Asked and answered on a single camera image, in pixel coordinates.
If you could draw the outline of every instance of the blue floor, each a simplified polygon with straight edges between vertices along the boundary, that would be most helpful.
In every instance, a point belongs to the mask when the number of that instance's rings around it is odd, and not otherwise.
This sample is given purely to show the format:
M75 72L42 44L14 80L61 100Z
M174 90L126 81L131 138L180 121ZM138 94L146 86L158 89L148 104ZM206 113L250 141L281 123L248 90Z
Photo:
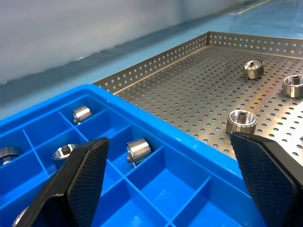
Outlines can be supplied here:
M0 119L81 84L93 83L207 31L303 38L303 0L271 0L172 27L81 61L0 85Z

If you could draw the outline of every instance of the perforated metal tray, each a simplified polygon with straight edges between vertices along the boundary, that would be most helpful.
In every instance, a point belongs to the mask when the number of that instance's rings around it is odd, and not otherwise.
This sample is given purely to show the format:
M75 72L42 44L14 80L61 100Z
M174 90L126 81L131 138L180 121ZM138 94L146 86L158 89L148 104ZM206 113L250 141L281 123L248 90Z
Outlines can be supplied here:
M96 84L232 158L226 117L248 110L255 134L303 165L303 99L282 93L285 77L303 74L302 51L303 40L209 32ZM244 77L251 59L264 62L258 80Z

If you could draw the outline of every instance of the chrome metal cylinder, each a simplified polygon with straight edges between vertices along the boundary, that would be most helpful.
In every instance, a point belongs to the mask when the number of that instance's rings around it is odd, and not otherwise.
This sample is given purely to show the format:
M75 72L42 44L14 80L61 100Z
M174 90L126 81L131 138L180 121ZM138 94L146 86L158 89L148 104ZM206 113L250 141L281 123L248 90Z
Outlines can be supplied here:
M243 65L244 74L247 79L257 79L264 73L263 61L254 59Z
M87 106L81 106L72 111L74 117L74 123L80 124L83 120L92 116L90 109Z
M303 75L286 77L282 83L283 94L287 97L297 98L303 96Z
M8 146L0 148L0 166L6 165L22 154L22 150Z
M235 110L230 112L226 121L226 132L232 131L253 134L258 120L251 112L245 110Z
M21 211L21 213L16 217L16 219L13 222L12 227L15 227L19 223L20 219L22 218L22 216L25 213L25 211L27 210L27 208L28 207L26 207L23 211Z
M52 159L54 160L54 164L57 169L60 169L64 164L65 160L69 157L72 150L74 150L78 144L67 144L58 148L52 155Z
M127 143L126 148L128 153L126 160L135 167L152 153L150 146L144 138Z

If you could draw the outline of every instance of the cylindrical metal part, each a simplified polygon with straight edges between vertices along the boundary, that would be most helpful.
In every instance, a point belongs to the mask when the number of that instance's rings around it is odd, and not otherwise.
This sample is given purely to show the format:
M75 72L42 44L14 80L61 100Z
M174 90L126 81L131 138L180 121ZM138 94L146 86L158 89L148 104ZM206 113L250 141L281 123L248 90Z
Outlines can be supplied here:
M303 96L303 75L286 77L282 83L283 93L287 97L298 98Z
M65 160L69 157L72 150L74 150L78 144L67 144L58 148L52 155L52 159L54 160L54 164L57 169L60 169L64 164Z
M232 131L253 134L257 126L257 117L245 110L235 110L230 112L226 121L226 132Z
M81 106L72 111L74 117L74 123L80 124L83 120L92 116L90 109L87 106Z
M22 150L13 146L0 148L0 166L10 163L21 154Z
M243 65L244 74L247 79L257 79L264 73L263 61L254 59Z
M16 217L16 219L13 222L12 227L15 227L18 224L18 222L20 221L20 219L22 218L22 216L26 210L27 210L27 207L23 211L21 211L21 213Z
M144 138L140 138L127 143L127 162L131 162L134 166L146 159L152 150Z

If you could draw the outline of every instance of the blue plastic bin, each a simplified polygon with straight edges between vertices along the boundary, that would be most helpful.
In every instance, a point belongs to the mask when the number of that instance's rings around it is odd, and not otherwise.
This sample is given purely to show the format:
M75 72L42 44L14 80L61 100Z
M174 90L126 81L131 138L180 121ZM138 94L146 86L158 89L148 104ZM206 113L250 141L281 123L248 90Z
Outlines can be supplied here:
M74 125L81 105L93 116ZM0 167L0 226L11 226L57 171L57 148L102 136L110 148L93 227L266 226L235 160L94 85L0 122L0 147L24 152ZM140 137L153 153L134 168L126 143Z

